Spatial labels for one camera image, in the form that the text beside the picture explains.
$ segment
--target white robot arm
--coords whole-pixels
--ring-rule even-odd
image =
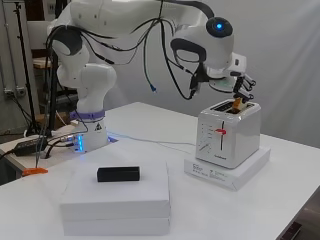
[[[180,62],[198,64],[192,74],[190,96],[185,99],[191,99],[203,82],[217,91],[234,93],[243,102],[253,98],[248,91],[255,82],[245,74],[246,58],[233,53],[233,28],[227,20],[215,17],[206,4],[176,0],[76,0],[55,20],[48,45],[62,63],[57,73],[61,85],[78,90],[77,115],[85,123],[80,124],[77,132],[87,129],[76,138],[77,151],[107,144],[103,99],[116,81],[116,72],[110,66],[113,62],[104,56],[95,52],[107,64],[88,64],[85,36],[97,42],[101,38],[129,36],[146,23],[160,23],[164,31],[163,21],[175,26],[170,43],[174,64],[181,69],[184,67]],[[115,51],[127,51],[99,43]],[[166,62],[174,78],[168,57]]]

